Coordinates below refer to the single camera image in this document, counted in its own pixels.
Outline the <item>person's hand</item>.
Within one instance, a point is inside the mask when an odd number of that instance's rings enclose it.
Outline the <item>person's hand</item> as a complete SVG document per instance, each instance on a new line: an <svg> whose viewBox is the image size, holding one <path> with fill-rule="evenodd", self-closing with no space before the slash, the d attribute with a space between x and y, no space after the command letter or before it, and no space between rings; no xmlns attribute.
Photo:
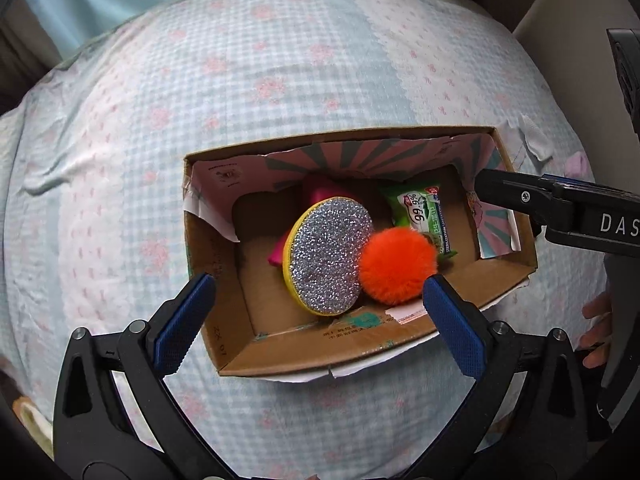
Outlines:
<svg viewBox="0 0 640 480"><path fill-rule="evenodd" d="M582 307L582 316L593 324L579 338L579 347L588 350L582 359L585 368L596 368L608 362L613 333L612 299L609 290L601 292Z"/></svg>

